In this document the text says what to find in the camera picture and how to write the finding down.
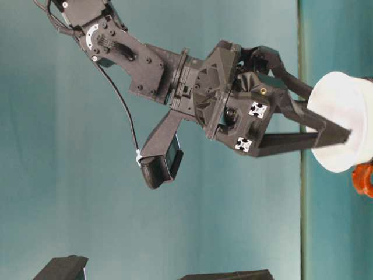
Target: black cable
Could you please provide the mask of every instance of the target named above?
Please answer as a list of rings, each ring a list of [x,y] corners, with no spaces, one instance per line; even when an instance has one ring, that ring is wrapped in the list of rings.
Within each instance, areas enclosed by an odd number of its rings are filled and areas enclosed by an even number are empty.
[[[77,31],[77,30],[66,27],[64,24],[61,23],[61,21],[57,19],[57,17],[55,17],[52,14],[51,0],[46,0],[45,5],[42,5],[41,3],[39,3],[38,0],[33,0],[33,1],[35,5],[37,5],[40,9],[42,9],[47,14],[50,22],[52,23],[52,25],[54,26],[54,28],[56,28],[58,32],[65,34],[65,35],[72,36],[72,37],[81,37],[84,35],[82,31]]]
[[[124,110],[127,113],[127,118],[128,118],[128,121],[129,121],[129,126],[131,128],[133,145],[134,145],[135,149],[138,151],[139,150],[139,144],[138,144],[138,140],[137,140],[136,133],[135,133],[135,127],[133,125],[133,119],[132,119],[132,116],[131,116],[131,112],[129,111],[129,108],[128,108],[128,106],[127,106],[127,104],[126,104],[126,102],[125,102],[122,94],[119,92],[117,86],[112,81],[112,79],[109,77],[109,75],[107,75],[107,73],[103,70],[103,68],[101,66],[99,66],[97,63],[93,62],[93,61],[92,61],[92,63],[100,71],[100,73],[106,78],[106,80],[109,82],[109,84],[112,86],[112,88],[114,89],[115,93],[117,94],[117,96],[121,100],[123,108],[124,108]]]
[[[45,6],[43,6],[41,3],[39,3],[38,0],[33,0],[33,1],[34,1],[35,5],[38,6],[41,10],[43,10],[46,14],[48,14],[48,10],[49,10],[49,17],[48,18],[50,20],[53,19],[54,24],[53,23],[52,24],[54,26],[56,24],[60,28],[68,29],[55,15],[50,13],[50,9],[48,8],[48,3],[49,3],[49,6],[50,6],[50,0],[47,0],[47,3],[46,3]],[[78,38],[76,36],[72,36],[72,38],[79,45]],[[123,108],[124,108],[124,110],[126,111],[126,114],[127,114],[127,118],[128,118],[128,121],[129,121],[129,126],[130,126],[130,129],[131,129],[131,134],[132,134],[133,145],[134,145],[136,151],[139,151],[139,144],[138,144],[138,140],[137,140],[137,137],[136,137],[135,126],[133,124],[132,115],[131,115],[131,112],[129,111],[129,108],[128,108],[122,94],[120,93],[120,91],[118,90],[117,86],[112,81],[112,79],[109,77],[109,75],[105,72],[105,70],[103,70],[103,68],[101,66],[99,66],[99,64],[92,61],[86,52],[85,52],[85,54],[87,55],[88,59],[93,63],[93,65],[97,68],[97,70],[100,71],[100,73],[103,75],[103,77],[105,77],[105,79],[109,82],[109,84],[114,89],[114,92],[119,97],[119,99],[120,99],[120,101],[123,105]]]

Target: black object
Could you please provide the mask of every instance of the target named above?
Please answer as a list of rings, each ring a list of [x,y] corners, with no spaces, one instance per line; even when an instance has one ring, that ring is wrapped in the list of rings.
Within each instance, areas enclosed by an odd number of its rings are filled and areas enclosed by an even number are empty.
[[[254,157],[340,144],[350,135],[307,109],[312,87],[288,73],[271,48],[221,41],[201,60],[189,56],[187,49],[176,54],[139,42],[127,32],[110,0],[53,3],[70,27],[65,33],[77,34],[74,38],[88,57],[101,66],[121,66],[132,78],[131,93],[169,104],[169,113],[140,151],[138,162],[150,188],[175,179],[182,152],[177,149],[173,162],[166,159],[181,120],[196,122],[207,138]],[[305,101],[293,100],[289,90]],[[274,113],[316,132],[266,134]]]
[[[180,280],[273,280],[273,278],[268,270],[259,270],[221,274],[188,275]]]
[[[66,258],[53,258],[34,280],[85,280],[84,267],[88,259],[71,255]]]

